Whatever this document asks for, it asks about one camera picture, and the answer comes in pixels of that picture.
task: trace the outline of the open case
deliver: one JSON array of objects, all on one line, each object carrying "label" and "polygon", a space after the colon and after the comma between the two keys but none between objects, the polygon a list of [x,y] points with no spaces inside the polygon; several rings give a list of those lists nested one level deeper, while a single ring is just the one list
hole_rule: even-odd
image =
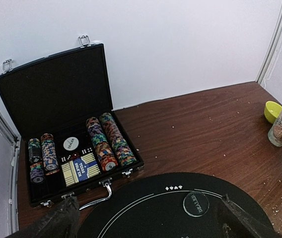
[{"label": "open case", "polygon": [[[29,153],[26,150],[27,184],[30,205],[51,206],[68,196],[76,196],[103,185],[111,197],[111,180],[129,177],[133,171],[143,168],[143,160],[112,111],[112,101],[107,75],[103,44],[86,44],[80,48],[45,57],[0,75],[0,96],[22,137],[25,148],[31,138],[44,133],[54,136],[59,165],[62,157],[76,152],[81,156],[90,150],[95,156],[100,174],[66,186],[62,169],[45,176],[41,184],[30,181]],[[86,120],[111,113],[119,131],[128,143],[136,161],[126,166],[103,172],[87,132]],[[77,138],[76,149],[65,149],[65,141]]]}]

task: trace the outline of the wood grain surface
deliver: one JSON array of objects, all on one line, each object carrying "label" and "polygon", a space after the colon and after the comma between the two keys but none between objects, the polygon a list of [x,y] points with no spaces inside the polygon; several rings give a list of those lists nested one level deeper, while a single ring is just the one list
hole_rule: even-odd
[{"label": "wood grain surface", "polygon": [[[272,145],[265,102],[275,100],[255,82],[188,94],[116,111],[145,167],[132,180],[168,172],[197,172],[224,179],[251,195],[282,234],[282,147]],[[18,168],[18,219],[22,229],[49,208],[29,206],[24,153]],[[78,196],[80,205],[105,196],[97,188]],[[81,212],[80,222],[93,208]]]}]

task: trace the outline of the poker chip case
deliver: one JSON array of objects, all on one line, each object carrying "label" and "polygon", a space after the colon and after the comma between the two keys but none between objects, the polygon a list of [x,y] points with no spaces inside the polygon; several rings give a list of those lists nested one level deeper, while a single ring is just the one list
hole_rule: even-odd
[{"label": "poker chip case", "polygon": [[1,74],[0,96],[25,144],[32,207],[104,186],[109,196],[82,208],[97,204],[111,197],[111,181],[144,166],[113,112],[102,43]]}]

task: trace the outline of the poker mat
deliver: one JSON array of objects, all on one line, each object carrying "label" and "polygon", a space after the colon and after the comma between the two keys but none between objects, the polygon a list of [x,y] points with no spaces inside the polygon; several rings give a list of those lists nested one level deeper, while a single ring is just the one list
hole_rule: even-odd
[{"label": "poker mat", "polygon": [[216,225],[216,205],[226,194],[272,228],[260,205],[233,184],[203,174],[170,173],[136,180],[120,188],[89,214],[77,237],[218,238],[221,231]]}]

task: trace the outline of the case lid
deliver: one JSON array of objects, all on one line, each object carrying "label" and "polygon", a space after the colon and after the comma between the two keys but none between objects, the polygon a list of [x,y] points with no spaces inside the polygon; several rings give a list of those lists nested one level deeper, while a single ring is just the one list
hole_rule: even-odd
[{"label": "case lid", "polygon": [[23,139],[112,110],[103,44],[58,53],[0,75],[0,96]]}]

